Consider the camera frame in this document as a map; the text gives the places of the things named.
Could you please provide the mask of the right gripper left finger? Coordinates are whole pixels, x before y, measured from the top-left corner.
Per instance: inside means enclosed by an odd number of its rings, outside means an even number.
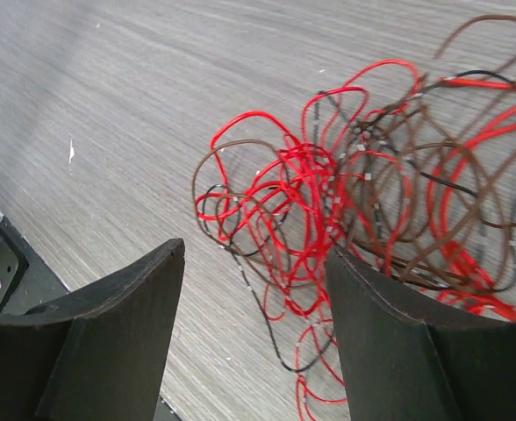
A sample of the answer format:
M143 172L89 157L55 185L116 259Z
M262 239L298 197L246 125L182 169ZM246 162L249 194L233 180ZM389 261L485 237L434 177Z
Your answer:
M0 420L150 420L183 285L184 243L0 315Z

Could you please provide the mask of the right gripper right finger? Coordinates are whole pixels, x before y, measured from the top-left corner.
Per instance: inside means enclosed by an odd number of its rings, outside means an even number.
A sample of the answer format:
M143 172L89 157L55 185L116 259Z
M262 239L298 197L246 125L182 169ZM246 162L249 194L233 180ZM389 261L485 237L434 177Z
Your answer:
M516 322L439 303L335 247L326 284L354 420L516 420Z

